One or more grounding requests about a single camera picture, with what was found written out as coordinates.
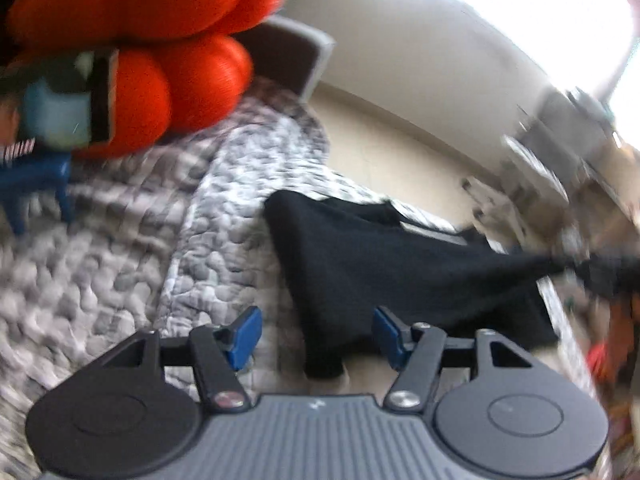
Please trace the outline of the black t-shirt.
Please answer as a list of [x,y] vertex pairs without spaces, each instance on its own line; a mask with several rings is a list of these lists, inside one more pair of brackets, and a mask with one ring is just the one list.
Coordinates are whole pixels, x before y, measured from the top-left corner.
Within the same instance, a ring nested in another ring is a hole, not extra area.
[[308,377],[340,376],[346,356],[371,352],[373,312],[427,322],[454,337],[489,328],[526,350],[554,344],[537,283],[572,258],[500,254],[482,238],[460,243],[410,232],[389,202],[356,204],[280,190],[264,203],[293,299]]

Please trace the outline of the grey pebble-pattern quilt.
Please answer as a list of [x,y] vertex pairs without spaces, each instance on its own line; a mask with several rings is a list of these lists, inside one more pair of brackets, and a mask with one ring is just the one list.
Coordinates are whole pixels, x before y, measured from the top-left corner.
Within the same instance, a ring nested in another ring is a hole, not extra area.
[[326,164],[322,125],[291,92],[259,79],[219,126],[109,162],[78,162],[73,223],[51,194],[25,204],[27,230],[1,232],[1,474],[35,478],[25,417],[48,389],[136,330],[165,336],[262,309],[241,374],[250,394],[357,390],[304,374],[303,338],[262,203],[279,188],[321,200],[383,195]]

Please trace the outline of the grey mesh office chair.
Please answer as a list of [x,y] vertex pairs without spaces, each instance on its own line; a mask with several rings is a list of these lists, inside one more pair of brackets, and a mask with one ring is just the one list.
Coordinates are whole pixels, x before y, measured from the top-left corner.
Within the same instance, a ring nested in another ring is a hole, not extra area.
[[462,181],[474,220],[521,248],[558,244],[574,228],[574,197],[590,157],[612,138],[605,105],[580,89],[550,90],[518,131],[501,138],[499,185]]

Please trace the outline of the small blue stool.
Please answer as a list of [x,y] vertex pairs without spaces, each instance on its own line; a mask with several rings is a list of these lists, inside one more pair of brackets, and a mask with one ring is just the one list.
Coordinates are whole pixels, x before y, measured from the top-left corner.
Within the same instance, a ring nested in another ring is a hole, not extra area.
[[1,208],[14,235],[25,232],[22,199],[38,192],[53,191],[62,220],[73,221],[73,208],[67,195],[71,162],[70,154],[43,153],[18,158],[11,166],[1,168]]

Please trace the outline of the smartphone showing video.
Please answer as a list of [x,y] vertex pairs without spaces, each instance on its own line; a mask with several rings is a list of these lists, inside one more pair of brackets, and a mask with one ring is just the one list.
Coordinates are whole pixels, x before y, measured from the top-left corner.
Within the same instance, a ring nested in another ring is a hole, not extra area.
[[116,50],[66,52],[1,70],[1,151],[69,152],[115,135]]

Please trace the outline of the orange knot cushion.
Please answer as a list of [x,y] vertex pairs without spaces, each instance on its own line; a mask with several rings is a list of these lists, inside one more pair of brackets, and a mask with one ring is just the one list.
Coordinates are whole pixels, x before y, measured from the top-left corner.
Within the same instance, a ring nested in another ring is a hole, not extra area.
[[226,118],[254,72],[250,54],[234,35],[265,21],[282,2],[11,0],[4,24],[16,52],[9,65],[116,50],[114,138],[70,152],[122,157],[149,148],[166,133],[192,133]]

